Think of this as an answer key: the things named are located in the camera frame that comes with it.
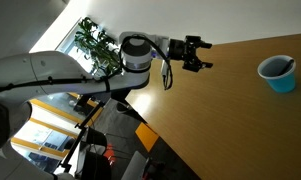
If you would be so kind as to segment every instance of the potted plant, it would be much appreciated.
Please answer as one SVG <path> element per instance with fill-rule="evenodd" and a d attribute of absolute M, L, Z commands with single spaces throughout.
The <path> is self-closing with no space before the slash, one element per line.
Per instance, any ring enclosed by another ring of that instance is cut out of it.
<path fill-rule="evenodd" d="M 98 77 L 110 76 L 120 68 L 118 48 L 115 40 L 89 17 L 82 19 L 75 34 L 75 44 L 86 53 L 85 59 L 92 59 Z"/>

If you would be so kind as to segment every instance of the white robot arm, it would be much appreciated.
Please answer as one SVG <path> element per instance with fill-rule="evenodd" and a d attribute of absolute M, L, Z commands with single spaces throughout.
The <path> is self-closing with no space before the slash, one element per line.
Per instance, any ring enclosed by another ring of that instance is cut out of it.
<path fill-rule="evenodd" d="M 212 66 L 195 56 L 196 48 L 211 47 L 200 37 L 187 36 L 185 41 L 179 41 L 164 36 L 125 32 L 119 41 L 122 72 L 100 80 L 94 79 L 73 58 L 57 51 L 0 59 L 0 179 L 54 178 L 30 167 L 31 164 L 11 148 L 9 139 L 31 116 L 28 100 L 59 92 L 88 94 L 143 88 L 149 81 L 153 57 L 164 60 L 164 77 L 172 75 L 168 54 L 172 59 L 183 60 L 183 68 L 191 71 Z"/>

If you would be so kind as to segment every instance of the blue cup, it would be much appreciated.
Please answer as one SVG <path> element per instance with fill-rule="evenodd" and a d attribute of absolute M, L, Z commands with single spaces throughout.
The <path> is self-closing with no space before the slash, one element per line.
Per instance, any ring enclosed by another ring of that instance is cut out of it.
<path fill-rule="evenodd" d="M 288 67 L 286 72 L 281 74 L 281 71 L 287 66 L 290 60 L 292 58 L 285 55 L 273 56 L 264 60 L 258 67 L 259 75 L 278 93 L 290 92 L 296 86 L 294 77 L 295 62 Z"/>

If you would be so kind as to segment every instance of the wall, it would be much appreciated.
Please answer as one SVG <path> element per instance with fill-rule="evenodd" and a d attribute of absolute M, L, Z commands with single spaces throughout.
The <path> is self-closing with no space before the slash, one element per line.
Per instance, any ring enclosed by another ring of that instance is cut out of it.
<path fill-rule="evenodd" d="M 29 52 L 65 7 L 62 0 L 0 0 L 0 58 Z"/>
<path fill-rule="evenodd" d="M 227 43 L 301 33 L 301 0 L 88 0 L 86 14 L 118 36 L 142 31 Z"/>

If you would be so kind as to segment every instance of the cup rim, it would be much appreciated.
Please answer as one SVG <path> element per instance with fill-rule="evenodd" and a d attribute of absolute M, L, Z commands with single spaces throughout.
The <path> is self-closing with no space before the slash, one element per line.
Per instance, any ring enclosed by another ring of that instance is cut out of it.
<path fill-rule="evenodd" d="M 272 62 L 274 59 L 279 59 L 279 58 L 284 59 L 284 60 L 287 61 L 287 62 L 290 61 L 291 59 L 293 59 L 292 57 L 287 56 L 287 55 L 276 55 L 276 56 L 269 57 L 269 58 L 265 59 L 264 61 L 262 61 L 262 62 L 259 64 L 259 66 L 258 66 L 258 74 L 259 74 L 262 78 L 264 78 L 264 79 L 270 79 L 270 80 L 280 79 L 280 78 L 283 78 L 283 77 L 286 77 L 286 76 L 290 75 L 290 74 L 295 70 L 295 68 L 296 68 L 296 62 L 293 63 L 292 68 L 291 68 L 288 72 L 282 74 L 281 76 L 269 77 L 269 76 L 264 76 L 264 75 L 261 74 L 261 70 L 262 70 L 266 65 L 268 65 L 270 62 Z"/>

